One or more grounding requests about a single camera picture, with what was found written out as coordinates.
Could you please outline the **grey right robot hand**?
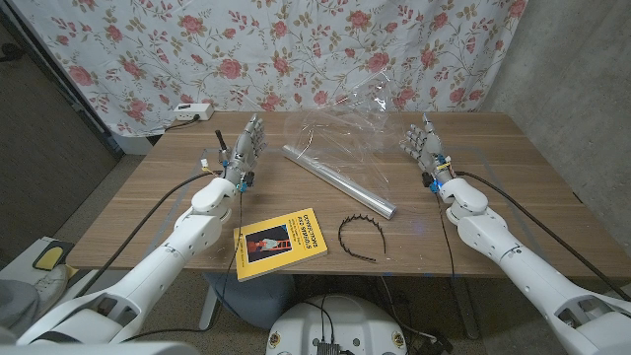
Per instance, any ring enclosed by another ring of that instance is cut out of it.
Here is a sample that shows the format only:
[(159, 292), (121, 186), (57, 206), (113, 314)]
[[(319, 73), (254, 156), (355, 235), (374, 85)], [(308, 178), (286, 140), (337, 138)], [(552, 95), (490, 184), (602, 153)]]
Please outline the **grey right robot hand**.
[(410, 125), (399, 147), (432, 181), (445, 183), (455, 177), (451, 159), (444, 153), (442, 141), (426, 113), (422, 115), (421, 123)]

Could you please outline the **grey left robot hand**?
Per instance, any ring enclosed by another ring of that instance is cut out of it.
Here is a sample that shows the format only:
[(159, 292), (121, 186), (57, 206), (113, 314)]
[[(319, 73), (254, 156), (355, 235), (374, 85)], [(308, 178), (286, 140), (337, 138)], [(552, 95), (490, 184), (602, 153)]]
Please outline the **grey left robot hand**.
[(254, 113), (235, 144), (227, 170), (240, 174), (253, 171), (258, 156), (265, 147), (264, 123), (258, 114)]

